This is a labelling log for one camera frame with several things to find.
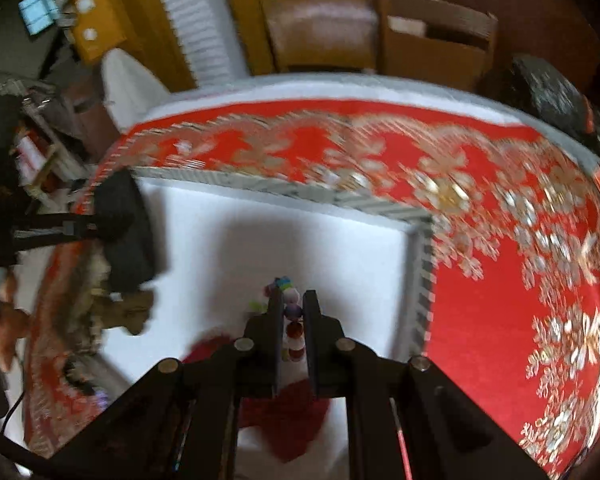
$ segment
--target metal screw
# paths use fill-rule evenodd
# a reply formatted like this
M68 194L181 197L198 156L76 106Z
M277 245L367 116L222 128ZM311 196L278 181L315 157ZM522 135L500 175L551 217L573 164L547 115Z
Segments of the metal screw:
M254 347L255 343L252 339L248 337L241 337L240 339L236 339L234 346L238 352L248 352Z
M416 355L412 357L410 363L411 366L416 368L416 370L420 370L421 372L426 372L431 366L431 361L424 357L424 355Z
M351 352L356 347L356 342L348 337L341 337L336 341L336 348L341 352Z
M163 374L173 374L178 369L178 360L173 357L163 359L158 363L158 370Z

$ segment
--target wooden chair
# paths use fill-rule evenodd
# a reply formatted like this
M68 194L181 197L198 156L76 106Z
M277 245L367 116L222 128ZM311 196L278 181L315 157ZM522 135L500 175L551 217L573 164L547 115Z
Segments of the wooden chair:
M267 0L264 7L279 72L376 70L372 0Z
M472 91L490 69L495 17L437 0L376 0L376 5L381 74ZM390 17L394 16L426 23L433 27L435 38L393 30Z

